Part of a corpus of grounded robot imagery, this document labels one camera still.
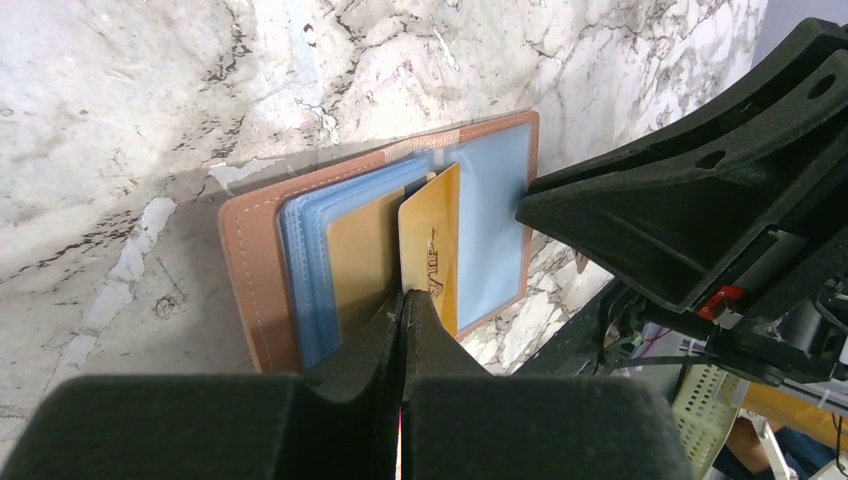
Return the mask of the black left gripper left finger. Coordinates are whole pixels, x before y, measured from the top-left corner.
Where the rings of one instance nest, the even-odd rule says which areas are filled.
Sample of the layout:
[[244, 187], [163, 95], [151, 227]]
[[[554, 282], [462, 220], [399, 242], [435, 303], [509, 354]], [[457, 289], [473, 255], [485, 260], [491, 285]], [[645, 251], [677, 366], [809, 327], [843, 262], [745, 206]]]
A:
[[302, 373], [89, 375], [38, 407], [5, 479], [389, 479], [403, 296]]

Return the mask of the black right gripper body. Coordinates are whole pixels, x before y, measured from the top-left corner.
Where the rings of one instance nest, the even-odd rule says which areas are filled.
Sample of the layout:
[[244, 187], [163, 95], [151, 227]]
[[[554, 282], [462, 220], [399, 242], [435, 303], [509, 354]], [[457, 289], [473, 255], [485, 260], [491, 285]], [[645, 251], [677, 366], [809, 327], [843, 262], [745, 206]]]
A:
[[629, 245], [629, 285], [647, 319], [705, 342], [703, 360], [780, 386], [845, 377], [847, 228], [700, 229]]

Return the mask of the tan leather card holder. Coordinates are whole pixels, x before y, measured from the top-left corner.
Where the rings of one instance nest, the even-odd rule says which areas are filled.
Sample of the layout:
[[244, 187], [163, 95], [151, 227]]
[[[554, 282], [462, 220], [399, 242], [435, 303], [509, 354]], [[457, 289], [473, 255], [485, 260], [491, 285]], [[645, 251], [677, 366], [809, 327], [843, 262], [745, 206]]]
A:
[[311, 173], [227, 200], [218, 229], [254, 368], [259, 373], [303, 369], [278, 213], [292, 198], [381, 169], [415, 150], [456, 145], [520, 125], [531, 127], [528, 177], [538, 163], [540, 115], [534, 110], [386, 144]]

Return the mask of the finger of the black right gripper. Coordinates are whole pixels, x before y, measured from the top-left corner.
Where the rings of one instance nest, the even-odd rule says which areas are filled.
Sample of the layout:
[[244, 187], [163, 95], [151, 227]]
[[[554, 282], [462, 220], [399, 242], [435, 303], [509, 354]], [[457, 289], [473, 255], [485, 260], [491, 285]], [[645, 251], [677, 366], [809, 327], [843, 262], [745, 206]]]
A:
[[695, 112], [535, 180], [519, 222], [660, 305], [700, 306], [787, 233], [745, 304], [779, 314], [847, 268], [847, 31], [808, 18]]

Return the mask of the gold card in sleeve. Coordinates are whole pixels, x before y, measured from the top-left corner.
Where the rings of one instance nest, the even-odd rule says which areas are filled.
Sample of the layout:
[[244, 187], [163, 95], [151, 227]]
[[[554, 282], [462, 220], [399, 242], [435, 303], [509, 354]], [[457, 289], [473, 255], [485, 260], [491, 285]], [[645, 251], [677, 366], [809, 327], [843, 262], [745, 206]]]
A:
[[398, 188], [341, 216], [327, 229], [340, 336], [348, 340], [368, 323], [400, 282]]

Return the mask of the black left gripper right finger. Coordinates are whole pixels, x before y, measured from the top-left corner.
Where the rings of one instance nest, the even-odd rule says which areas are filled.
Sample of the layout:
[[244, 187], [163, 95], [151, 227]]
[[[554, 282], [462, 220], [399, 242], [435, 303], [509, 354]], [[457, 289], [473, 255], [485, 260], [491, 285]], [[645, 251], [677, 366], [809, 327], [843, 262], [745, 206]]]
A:
[[406, 294], [405, 479], [689, 479], [667, 401], [624, 378], [498, 376]]

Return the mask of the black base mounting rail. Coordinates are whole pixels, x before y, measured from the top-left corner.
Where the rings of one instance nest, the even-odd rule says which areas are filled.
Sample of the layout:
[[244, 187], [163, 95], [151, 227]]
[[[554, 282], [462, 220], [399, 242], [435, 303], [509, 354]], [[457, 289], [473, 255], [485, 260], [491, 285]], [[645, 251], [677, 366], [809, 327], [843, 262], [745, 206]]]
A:
[[594, 295], [515, 373], [560, 377], [605, 375], [648, 343], [653, 303], [613, 280]]

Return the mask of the gold vip credit card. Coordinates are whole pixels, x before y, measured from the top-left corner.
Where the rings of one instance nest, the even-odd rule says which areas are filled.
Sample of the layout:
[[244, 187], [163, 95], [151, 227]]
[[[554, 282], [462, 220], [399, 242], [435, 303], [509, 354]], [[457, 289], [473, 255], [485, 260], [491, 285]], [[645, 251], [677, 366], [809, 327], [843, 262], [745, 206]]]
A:
[[434, 176], [398, 212], [401, 282], [433, 301], [443, 327], [458, 334], [460, 166]]

